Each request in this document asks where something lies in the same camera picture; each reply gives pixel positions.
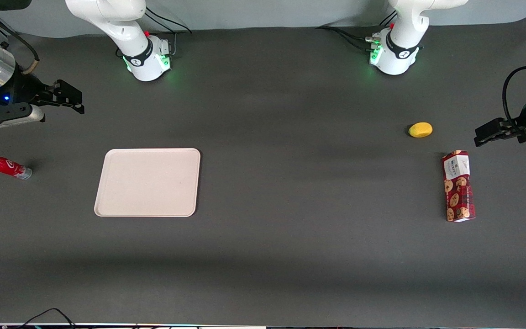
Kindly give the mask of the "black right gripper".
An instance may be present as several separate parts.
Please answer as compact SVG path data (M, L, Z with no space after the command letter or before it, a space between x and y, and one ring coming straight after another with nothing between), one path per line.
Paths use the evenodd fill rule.
M14 72L0 87L0 110L14 110L17 106L65 106L79 114L85 114L82 92L64 80L54 85L42 83L35 75Z

